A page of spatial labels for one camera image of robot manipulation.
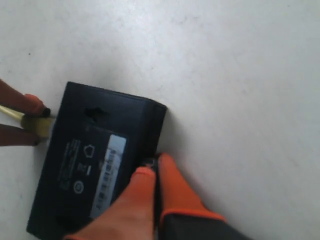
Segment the white surface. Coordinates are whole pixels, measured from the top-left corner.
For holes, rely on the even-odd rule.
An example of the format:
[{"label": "white surface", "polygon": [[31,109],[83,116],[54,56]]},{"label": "white surface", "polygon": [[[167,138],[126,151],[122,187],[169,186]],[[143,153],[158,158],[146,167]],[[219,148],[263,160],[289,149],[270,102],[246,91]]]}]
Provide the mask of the white surface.
[{"label": "white surface", "polygon": [[[67,81],[166,104],[159,148],[254,239],[320,237],[319,63],[317,0],[0,1],[1,78],[54,113]],[[0,149],[1,239],[34,239],[44,152]]]}]

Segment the label sticker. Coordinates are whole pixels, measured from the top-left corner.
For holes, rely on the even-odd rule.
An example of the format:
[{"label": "label sticker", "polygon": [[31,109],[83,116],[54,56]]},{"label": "label sticker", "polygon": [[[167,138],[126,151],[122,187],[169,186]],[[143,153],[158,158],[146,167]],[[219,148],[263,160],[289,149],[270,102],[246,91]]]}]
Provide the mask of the label sticker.
[{"label": "label sticker", "polygon": [[126,142],[124,137],[110,136],[90,212],[92,219],[99,217],[110,206]]}]

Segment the black device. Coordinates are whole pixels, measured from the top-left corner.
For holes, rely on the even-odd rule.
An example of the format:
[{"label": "black device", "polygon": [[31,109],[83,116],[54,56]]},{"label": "black device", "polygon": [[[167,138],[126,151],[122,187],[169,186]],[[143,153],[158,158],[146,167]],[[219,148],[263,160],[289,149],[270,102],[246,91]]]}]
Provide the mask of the black device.
[{"label": "black device", "polygon": [[153,157],[166,106],[68,82],[27,231],[61,240],[104,212],[143,158]]}]

